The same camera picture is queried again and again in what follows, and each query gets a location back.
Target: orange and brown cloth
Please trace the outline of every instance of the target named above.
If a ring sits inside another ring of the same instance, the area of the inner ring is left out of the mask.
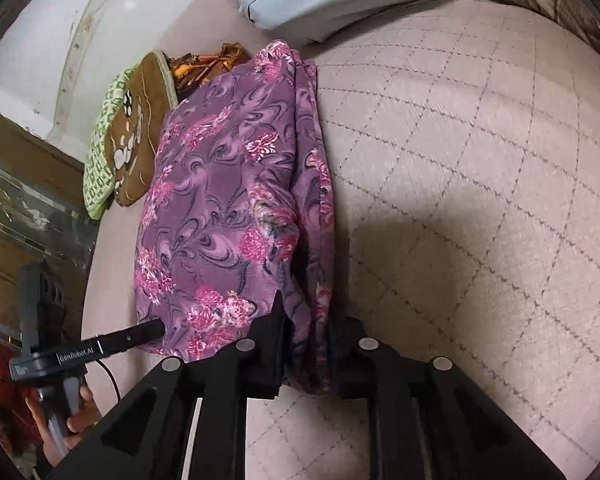
[[[203,83],[231,72],[234,66],[248,60],[250,57],[240,43],[223,43],[220,53],[210,56],[185,54],[177,59],[167,58],[178,102],[184,101]]]

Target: red clothing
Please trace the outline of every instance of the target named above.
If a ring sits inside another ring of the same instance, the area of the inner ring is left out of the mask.
[[[14,355],[14,352],[0,344],[0,404],[13,413],[18,429],[28,442],[41,442],[38,428],[24,401],[33,392],[30,388],[24,388],[11,379],[9,359]]]

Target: human hand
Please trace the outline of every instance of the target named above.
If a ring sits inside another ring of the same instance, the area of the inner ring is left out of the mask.
[[[93,400],[93,393],[86,386],[80,386],[80,396],[82,397],[82,407],[74,416],[70,416],[66,420],[66,426],[75,434],[66,436],[64,442],[69,449],[73,449],[84,437],[91,431],[91,428],[98,422],[102,415],[100,414],[96,403]],[[40,400],[33,397],[27,397],[27,406],[31,411],[33,420],[38,427],[40,436],[42,437],[42,451],[48,462],[53,466],[57,466],[62,460],[60,450],[56,446],[51,433],[47,427],[45,412],[40,406]]]

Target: green patterned pillow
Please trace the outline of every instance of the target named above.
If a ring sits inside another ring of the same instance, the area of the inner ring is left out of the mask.
[[[129,78],[134,73],[134,68],[129,68],[119,74],[107,90],[107,95],[102,103],[96,127],[91,134],[87,163],[84,167],[82,180],[82,196],[89,216],[99,220],[104,212],[107,198],[113,192],[113,173],[107,164],[104,152],[104,137],[107,129],[122,106]]]

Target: white surface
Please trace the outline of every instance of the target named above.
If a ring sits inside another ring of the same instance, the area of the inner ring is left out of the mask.
[[[43,139],[75,25],[89,0],[32,0],[0,40],[0,113]]]
[[[75,79],[66,126],[53,135],[58,148],[84,160],[91,131],[112,79],[138,63],[193,0],[109,0]]]

